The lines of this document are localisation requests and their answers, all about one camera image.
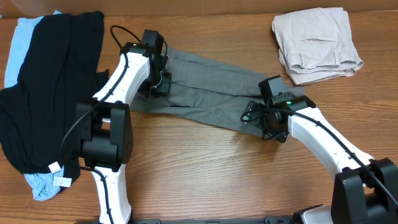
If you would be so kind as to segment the grey shorts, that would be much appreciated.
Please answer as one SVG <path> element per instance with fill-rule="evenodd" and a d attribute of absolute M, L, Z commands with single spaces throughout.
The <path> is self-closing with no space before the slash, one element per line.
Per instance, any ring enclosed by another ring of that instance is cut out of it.
<path fill-rule="evenodd" d="M 258 122 L 245 124 L 240 117 L 248 103 L 262 103 L 258 84 L 261 73 L 168 49 L 167 71 L 172 74 L 167 96 L 144 98 L 136 95 L 131 110 L 141 113 L 172 114 L 199 123 L 262 136 Z"/>

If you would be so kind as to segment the folded beige shorts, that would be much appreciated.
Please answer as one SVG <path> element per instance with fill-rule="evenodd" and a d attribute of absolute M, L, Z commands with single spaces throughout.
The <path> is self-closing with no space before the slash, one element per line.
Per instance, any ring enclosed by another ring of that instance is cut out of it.
<path fill-rule="evenodd" d="M 272 31 L 279 60 L 294 85 L 352 77 L 363 67 L 348 13 L 341 7 L 313 8 L 275 16 Z"/>

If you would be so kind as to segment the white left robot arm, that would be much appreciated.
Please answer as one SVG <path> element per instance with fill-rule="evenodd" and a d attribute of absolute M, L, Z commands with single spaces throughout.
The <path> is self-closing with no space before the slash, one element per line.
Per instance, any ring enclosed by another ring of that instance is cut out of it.
<path fill-rule="evenodd" d="M 166 41 L 128 42 L 121 47 L 118 66 L 92 99 L 76 107 L 78 150 L 83 170 L 91 172 L 99 198 L 97 223 L 130 223 L 126 164 L 131 158 L 133 133 L 131 105 L 138 93 L 167 93 Z"/>

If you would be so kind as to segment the black shirt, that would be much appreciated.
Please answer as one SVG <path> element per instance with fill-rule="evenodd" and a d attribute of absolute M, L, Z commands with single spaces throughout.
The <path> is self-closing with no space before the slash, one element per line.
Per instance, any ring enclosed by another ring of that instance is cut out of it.
<path fill-rule="evenodd" d="M 1 147 L 22 174 L 48 173 L 58 162 L 67 178 L 80 176 L 76 104 L 108 81 L 98 72 L 102 12 L 45 16 L 34 28 L 17 83 L 1 91 Z"/>

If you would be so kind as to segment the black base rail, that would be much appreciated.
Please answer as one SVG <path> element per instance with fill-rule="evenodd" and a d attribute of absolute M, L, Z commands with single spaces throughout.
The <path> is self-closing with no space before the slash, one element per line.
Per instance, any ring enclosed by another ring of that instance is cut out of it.
<path fill-rule="evenodd" d="M 331 208 L 317 205 L 300 210 L 293 215 L 265 216 L 264 218 L 233 218 L 207 220 L 130 220 L 133 224 L 333 224 Z"/>

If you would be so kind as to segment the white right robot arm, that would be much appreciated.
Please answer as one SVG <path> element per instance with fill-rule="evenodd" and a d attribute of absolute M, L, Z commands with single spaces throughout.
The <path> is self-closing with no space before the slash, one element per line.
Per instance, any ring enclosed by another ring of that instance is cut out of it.
<path fill-rule="evenodd" d="M 292 223 L 397 223 L 397 166 L 376 160 L 340 134 L 306 96 L 251 102 L 241 121 L 259 121 L 263 139 L 299 140 L 334 179 L 332 203 L 295 213 Z"/>

